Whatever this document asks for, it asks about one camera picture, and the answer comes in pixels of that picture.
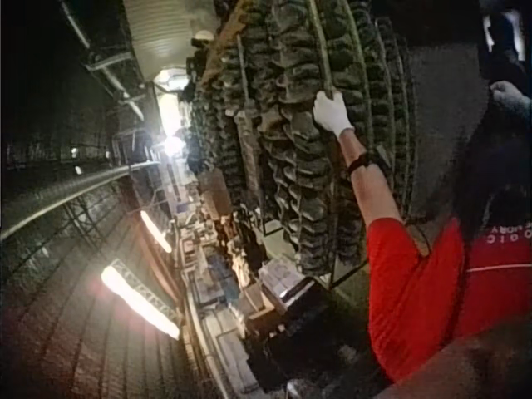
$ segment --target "black strap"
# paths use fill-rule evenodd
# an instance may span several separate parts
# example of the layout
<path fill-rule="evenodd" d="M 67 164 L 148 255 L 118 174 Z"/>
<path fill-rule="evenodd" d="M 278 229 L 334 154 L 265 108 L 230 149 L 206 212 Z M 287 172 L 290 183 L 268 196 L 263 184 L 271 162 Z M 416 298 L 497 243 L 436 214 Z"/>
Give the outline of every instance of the black strap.
<path fill-rule="evenodd" d="M 370 156 L 369 153 L 365 152 L 349 165 L 349 167 L 347 168 L 347 172 L 349 173 L 349 175 L 352 175 L 352 172 L 354 172 L 358 168 L 362 166 L 367 168 L 369 164 L 371 164 Z"/>
<path fill-rule="evenodd" d="M 358 158 L 356 158 L 347 168 L 348 174 L 351 176 L 352 172 L 357 170 L 358 168 L 364 166 L 367 168 L 370 164 L 375 164 L 379 168 L 381 168 L 383 173 L 388 173 L 390 171 L 390 165 L 386 163 L 386 161 L 377 153 L 372 154 L 370 152 L 365 152 L 364 154 L 360 155 Z"/>

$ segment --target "red shirt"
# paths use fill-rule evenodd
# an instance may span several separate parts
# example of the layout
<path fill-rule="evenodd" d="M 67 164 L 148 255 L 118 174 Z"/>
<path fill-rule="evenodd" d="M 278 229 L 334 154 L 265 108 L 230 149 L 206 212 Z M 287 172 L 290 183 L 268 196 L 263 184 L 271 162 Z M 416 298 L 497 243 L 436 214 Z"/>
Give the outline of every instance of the red shirt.
<path fill-rule="evenodd" d="M 379 219 L 367 231 L 369 333 L 378 361 L 394 380 L 414 372 L 448 338 L 464 337 L 532 309 L 532 224 L 493 228 L 471 246 L 459 289 L 464 243 L 458 222 L 423 258 L 402 223 Z"/>

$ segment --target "white glove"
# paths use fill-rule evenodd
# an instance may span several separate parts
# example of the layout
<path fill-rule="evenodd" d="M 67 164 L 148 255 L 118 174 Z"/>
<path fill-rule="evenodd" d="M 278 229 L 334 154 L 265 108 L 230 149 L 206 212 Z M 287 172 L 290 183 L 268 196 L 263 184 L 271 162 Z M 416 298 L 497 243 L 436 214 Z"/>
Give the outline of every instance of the white glove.
<path fill-rule="evenodd" d="M 339 138 L 346 129 L 354 129 L 347 118 L 346 105 L 340 91 L 334 92 L 334 100 L 329 100 L 324 91 L 320 91 L 314 102 L 314 119 L 327 131 Z"/>
<path fill-rule="evenodd" d="M 491 85 L 493 100 L 501 108 L 507 110 L 512 115 L 530 119 L 530 108 L 532 104 L 530 98 L 524 96 L 514 85 L 508 81 L 497 81 Z"/>

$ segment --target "woman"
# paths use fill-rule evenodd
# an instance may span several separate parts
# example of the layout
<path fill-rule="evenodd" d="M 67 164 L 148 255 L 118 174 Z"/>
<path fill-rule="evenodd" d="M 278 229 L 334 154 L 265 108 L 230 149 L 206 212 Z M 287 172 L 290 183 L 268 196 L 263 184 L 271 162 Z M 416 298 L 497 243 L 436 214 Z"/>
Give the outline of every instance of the woman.
<path fill-rule="evenodd" d="M 487 144 L 466 157 L 452 216 L 424 258 L 384 174 L 358 140 L 342 94 L 329 100 L 318 93 L 314 117 L 337 136 L 351 173 L 367 227 L 372 348 L 393 381 L 455 338 L 532 310 L 527 135 L 510 135 L 490 107 L 479 129 Z"/>

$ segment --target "dark hair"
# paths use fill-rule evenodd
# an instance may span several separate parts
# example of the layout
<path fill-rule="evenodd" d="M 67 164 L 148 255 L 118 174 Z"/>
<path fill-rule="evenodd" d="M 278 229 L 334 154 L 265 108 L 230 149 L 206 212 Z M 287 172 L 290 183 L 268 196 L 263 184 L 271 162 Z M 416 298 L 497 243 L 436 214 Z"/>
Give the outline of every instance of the dark hair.
<path fill-rule="evenodd" d="M 466 245 L 530 221 L 530 135 L 491 104 L 458 164 L 452 211 Z"/>

